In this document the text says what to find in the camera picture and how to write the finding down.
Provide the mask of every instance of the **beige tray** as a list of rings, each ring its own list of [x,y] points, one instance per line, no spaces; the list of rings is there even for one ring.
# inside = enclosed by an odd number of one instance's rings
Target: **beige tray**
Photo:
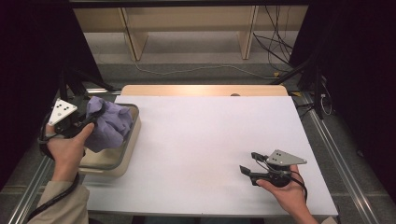
[[[83,175],[109,175],[122,176],[128,168],[129,161],[134,150],[134,144],[139,135],[141,121],[139,109],[136,105],[125,105],[131,108],[133,126],[128,133],[127,139],[117,148],[106,148],[100,152],[92,152],[86,148],[86,155],[79,165],[79,173]]]

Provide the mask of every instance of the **hand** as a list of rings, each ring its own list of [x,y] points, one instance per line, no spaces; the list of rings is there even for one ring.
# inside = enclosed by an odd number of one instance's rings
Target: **hand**
[[[290,170],[299,173],[297,165],[291,165]],[[291,176],[303,182],[299,175],[291,173]],[[283,188],[275,187],[270,182],[263,179],[257,180],[256,183],[260,187],[270,191],[276,197],[280,206],[291,214],[297,223],[317,223],[306,206],[303,188],[296,182],[290,181],[290,183]]]
[[[73,138],[62,139],[53,137],[49,140],[47,146],[55,160],[53,181],[73,182],[84,153],[85,140],[90,136],[93,128],[93,123],[90,123]],[[55,133],[54,127],[47,125],[46,133]]]

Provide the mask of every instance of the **crumpled cloth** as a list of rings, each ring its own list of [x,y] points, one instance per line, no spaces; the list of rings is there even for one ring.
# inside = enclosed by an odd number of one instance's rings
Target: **crumpled cloth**
[[[95,128],[85,141],[85,147],[93,152],[105,148],[120,147],[132,127],[130,108],[113,104],[93,96],[87,104],[87,117],[105,105],[106,112],[97,119]]]

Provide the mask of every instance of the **table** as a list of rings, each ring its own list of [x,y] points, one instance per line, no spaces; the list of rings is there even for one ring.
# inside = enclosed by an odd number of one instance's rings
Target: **table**
[[[142,128],[124,176],[84,179],[91,192],[89,210],[144,216],[286,215],[269,192],[252,187],[239,172],[239,165],[263,172],[250,152],[269,155],[279,148],[308,160],[300,171],[312,214],[337,215],[283,87],[136,85],[125,87],[116,102],[136,104]]]

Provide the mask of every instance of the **white table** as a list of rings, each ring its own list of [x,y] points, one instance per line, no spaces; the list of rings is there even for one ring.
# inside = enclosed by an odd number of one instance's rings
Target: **white table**
[[[308,161],[299,169],[313,215],[336,216],[289,96],[120,96],[139,107],[142,128],[119,178],[86,176],[88,209],[148,216],[286,215],[239,165],[264,172],[250,157],[281,149]]]

